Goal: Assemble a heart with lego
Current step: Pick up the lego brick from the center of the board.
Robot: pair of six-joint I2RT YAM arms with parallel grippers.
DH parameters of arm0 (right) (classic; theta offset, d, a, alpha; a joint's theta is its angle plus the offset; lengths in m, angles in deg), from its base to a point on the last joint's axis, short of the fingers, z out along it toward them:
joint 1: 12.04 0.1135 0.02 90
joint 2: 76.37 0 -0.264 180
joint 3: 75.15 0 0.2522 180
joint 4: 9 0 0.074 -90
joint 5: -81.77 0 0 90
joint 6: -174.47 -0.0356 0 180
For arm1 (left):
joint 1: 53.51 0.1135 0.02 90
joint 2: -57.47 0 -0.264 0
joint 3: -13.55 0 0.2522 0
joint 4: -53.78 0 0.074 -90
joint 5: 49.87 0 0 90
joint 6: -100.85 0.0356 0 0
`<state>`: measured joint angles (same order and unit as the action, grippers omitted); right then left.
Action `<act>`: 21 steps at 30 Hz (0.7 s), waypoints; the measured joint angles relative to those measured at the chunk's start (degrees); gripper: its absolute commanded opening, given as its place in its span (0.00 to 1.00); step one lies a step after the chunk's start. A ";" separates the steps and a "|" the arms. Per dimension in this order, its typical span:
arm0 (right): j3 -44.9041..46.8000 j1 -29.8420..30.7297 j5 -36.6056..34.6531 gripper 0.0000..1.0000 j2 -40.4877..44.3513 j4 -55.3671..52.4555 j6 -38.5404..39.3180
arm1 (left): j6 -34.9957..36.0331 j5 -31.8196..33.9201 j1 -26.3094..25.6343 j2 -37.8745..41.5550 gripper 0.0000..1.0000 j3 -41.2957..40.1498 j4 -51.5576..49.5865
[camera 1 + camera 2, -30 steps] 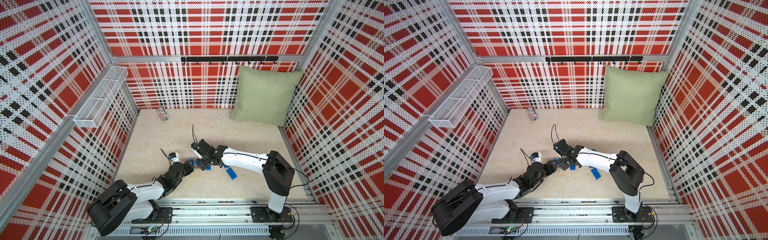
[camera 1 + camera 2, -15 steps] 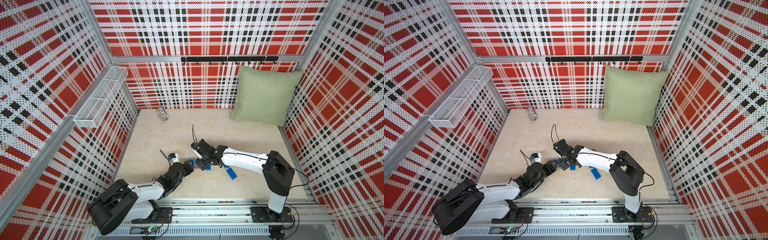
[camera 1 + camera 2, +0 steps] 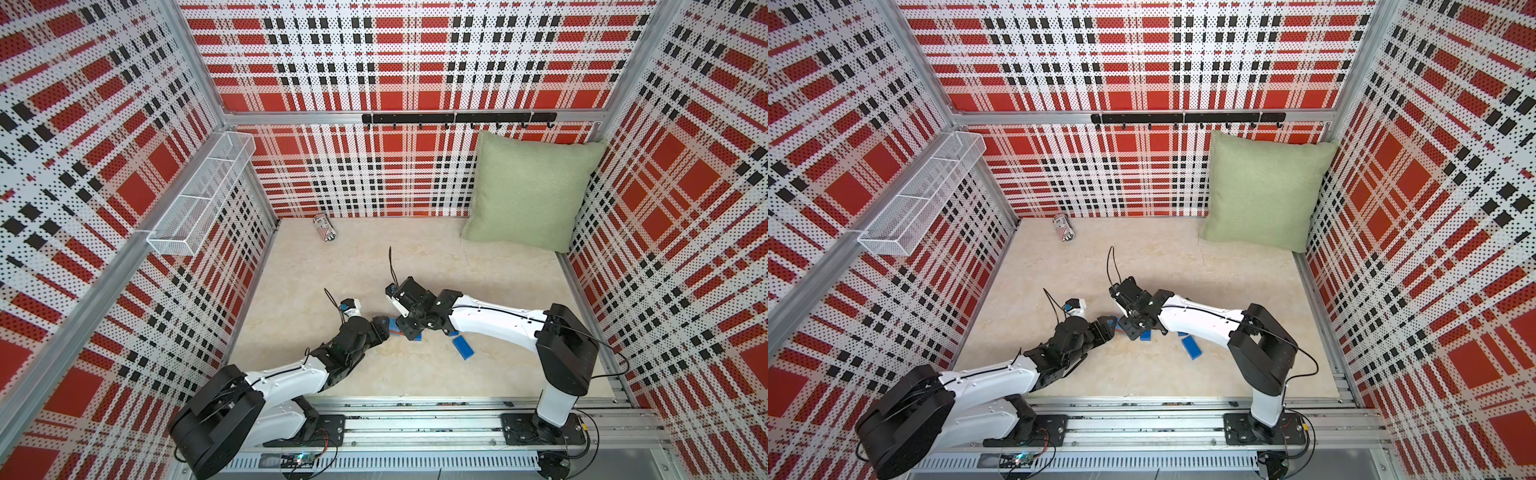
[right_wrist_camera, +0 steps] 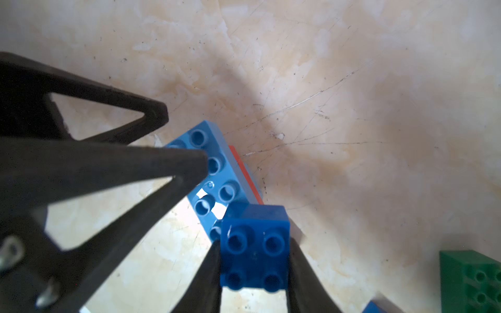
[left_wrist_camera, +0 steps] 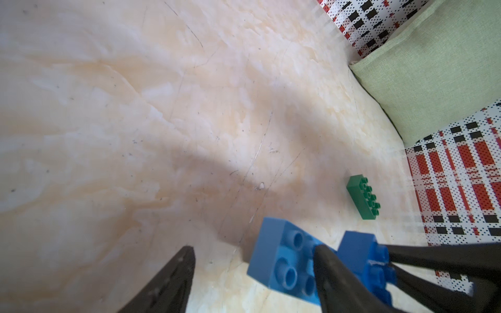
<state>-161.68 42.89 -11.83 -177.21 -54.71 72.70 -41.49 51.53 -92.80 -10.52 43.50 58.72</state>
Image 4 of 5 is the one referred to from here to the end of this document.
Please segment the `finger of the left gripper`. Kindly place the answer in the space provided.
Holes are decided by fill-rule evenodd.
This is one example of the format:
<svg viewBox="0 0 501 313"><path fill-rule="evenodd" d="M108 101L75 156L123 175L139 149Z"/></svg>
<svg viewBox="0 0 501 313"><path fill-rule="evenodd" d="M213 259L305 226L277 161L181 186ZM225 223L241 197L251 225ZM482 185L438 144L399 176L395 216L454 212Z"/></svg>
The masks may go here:
<svg viewBox="0 0 501 313"><path fill-rule="evenodd" d="M154 225L207 175L196 149L1 138L1 311L77 312ZM60 248L32 212L169 177L81 245Z"/></svg>

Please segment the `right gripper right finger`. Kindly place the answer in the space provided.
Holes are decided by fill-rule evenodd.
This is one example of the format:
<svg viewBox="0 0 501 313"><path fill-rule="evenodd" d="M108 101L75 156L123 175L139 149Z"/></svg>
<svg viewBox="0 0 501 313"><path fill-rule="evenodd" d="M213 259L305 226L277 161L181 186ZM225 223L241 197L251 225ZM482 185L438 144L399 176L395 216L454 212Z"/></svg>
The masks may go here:
<svg viewBox="0 0 501 313"><path fill-rule="evenodd" d="M220 312L220 241L209 249L194 279L173 312ZM307 261L296 240L290 242L288 312L340 312Z"/></svg>

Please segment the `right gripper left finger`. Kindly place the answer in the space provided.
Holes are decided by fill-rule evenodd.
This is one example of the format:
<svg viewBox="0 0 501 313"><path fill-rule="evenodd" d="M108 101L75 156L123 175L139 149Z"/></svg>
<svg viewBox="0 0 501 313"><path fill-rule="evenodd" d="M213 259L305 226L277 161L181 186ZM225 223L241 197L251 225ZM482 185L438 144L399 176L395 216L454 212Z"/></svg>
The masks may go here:
<svg viewBox="0 0 501 313"><path fill-rule="evenodd" d="M167 106L160 101L1 52L1 135L71 140L52 93L143 113L140 119L90 137L90 142L128 145L169 121Z"/></svg>

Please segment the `blue small lego brick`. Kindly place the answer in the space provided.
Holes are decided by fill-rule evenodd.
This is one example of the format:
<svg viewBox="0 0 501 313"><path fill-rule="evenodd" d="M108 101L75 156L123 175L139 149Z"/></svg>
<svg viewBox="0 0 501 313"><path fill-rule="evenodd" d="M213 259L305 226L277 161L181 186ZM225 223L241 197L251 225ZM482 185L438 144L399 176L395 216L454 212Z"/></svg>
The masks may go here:
<svg viewBox="0 0 501 313"><path fill-rule="evenodd" d="M221 228L222 287L269 293L288 288L290 221L283 206L232 202Z"/></svg>

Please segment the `light blue long lego brick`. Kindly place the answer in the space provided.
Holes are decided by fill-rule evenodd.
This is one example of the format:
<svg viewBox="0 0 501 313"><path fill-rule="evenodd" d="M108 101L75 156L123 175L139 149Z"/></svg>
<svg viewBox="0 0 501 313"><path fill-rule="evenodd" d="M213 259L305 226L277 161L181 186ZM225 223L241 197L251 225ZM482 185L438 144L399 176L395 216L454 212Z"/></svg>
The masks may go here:
<svg viewBox="0 0 501 313"><path fill-rule="evenodd" d="M166 148L196 149L207 154L208 175L187 196L210 241L220 238L220 224L232 202L257 203L230 146L219 127L202 121Z"/></svg>

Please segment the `red lego brick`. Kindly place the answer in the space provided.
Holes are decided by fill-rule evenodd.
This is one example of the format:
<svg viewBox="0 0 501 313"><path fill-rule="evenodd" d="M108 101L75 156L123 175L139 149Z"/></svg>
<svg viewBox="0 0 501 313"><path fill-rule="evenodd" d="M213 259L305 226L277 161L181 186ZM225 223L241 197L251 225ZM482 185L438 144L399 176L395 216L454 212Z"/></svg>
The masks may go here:
<svg viewBox="0 0 501 313"><path fill-rule="evenodd" d="M241 160L238 152L236 151L236 148L234 146L229 146L229 148L230 148L232 155L234 156L236 162L238 163L240 170L242 171L242 174L243 174L244 178L246 179L246 182L249 185L257 203L260 205L263 205L264 202L262 200L262 196L261 196L259 190L257 189L256 185L254 184L254 181L253 181L251 175L249 174L245 164Z"/></svg>

